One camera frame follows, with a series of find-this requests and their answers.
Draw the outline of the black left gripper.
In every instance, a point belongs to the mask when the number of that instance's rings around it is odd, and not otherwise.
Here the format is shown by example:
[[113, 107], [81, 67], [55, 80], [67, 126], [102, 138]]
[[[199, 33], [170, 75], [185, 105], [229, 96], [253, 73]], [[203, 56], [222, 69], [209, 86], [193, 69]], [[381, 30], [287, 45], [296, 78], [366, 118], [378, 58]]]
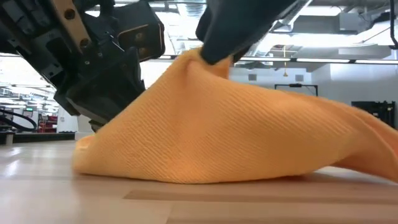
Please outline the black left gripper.
[[0, 0], [0, 52], [20, 55], [66, 93], [94, 131], [142, 92], [136, 49], [117, 40], [115, 0]]

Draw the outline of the orange microfiber towel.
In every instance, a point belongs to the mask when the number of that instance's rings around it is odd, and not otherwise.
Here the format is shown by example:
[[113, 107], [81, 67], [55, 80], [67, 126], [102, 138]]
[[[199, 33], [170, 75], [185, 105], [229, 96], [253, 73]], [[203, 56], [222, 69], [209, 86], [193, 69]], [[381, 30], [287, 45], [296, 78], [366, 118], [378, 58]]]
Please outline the orange microfiber towel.
[[228, 78], [230, 61], [179, 56], [140, 97], [76, 143], [81, 174], [181, 184], [304, 175], [326, 166], [398, 182], [398, 130], [338, 101]]

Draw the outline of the ceiling light strip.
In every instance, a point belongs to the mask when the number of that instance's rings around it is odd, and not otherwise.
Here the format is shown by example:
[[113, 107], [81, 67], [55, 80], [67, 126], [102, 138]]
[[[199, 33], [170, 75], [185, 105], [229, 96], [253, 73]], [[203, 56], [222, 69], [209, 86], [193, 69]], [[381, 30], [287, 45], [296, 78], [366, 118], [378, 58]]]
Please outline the ceiling light strip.
[[296, 62], [307, 63], [348, 63], [349, 59], [335, 59], [335, 58], [297, 58]]
[[398, 60], [356, 60], [357, 64], [398, 65]]
[[248, 62], [289, 62], [291, 58], [281, 57], [242, 57], [240, 61]]

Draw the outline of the hanging ceiling pendant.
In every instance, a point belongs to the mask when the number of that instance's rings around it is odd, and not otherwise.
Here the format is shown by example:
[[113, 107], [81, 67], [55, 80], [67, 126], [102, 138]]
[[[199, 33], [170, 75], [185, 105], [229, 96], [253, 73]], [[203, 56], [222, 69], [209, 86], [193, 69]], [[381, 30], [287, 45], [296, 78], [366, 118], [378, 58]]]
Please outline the hanging ceiling pendant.
[[[283, 55], [284, 55], [284, 58], [286, 58], [286, 45], [283, 46]], [[289, 76], [287, 74], [287, 61], [284, 61], [284, 74], [283, 74], [283, 76], [284, 77]]]

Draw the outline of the red shelving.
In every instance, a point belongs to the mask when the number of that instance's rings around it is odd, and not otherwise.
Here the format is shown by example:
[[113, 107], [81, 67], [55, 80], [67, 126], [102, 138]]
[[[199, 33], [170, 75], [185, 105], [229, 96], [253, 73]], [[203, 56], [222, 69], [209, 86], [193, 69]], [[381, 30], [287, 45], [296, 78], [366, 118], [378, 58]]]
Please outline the red shelving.
[[39, 133], [56, 133], [57, 132], [57, 116], [40, 115], [38, 123]]

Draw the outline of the black cabinet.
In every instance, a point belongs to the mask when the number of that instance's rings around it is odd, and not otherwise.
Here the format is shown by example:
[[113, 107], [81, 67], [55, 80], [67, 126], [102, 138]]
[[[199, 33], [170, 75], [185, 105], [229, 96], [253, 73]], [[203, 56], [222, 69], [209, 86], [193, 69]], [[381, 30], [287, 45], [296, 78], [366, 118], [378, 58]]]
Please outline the black cabinet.
[[352, 101], [351, 105], [367, 111], [392, 128], [396, 128], [396, 102], [395, 101]]

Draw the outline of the silver ventilation duct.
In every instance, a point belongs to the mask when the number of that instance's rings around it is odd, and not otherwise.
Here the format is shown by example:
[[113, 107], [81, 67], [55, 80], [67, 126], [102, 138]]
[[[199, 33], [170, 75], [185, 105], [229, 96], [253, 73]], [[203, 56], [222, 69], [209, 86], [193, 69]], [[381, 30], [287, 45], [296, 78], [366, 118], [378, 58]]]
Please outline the silver ventilation duct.
[[294, 22], [312, 1], [313, 0], [295, 0], [293, 4], [277, 16], [270, 32], [292, 32]]

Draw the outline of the black gantry frame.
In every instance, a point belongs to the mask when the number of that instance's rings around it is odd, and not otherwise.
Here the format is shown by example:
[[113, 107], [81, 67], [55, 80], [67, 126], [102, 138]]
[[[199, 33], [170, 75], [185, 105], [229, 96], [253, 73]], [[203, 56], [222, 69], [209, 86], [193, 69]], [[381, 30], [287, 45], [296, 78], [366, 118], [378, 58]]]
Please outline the black gantry frame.
[[318, 96], [318, 85], [306, 85], [301, 83], [275, 84], [274, 89], [294, 91], [297, 93], [303, 93], [310, 96]]

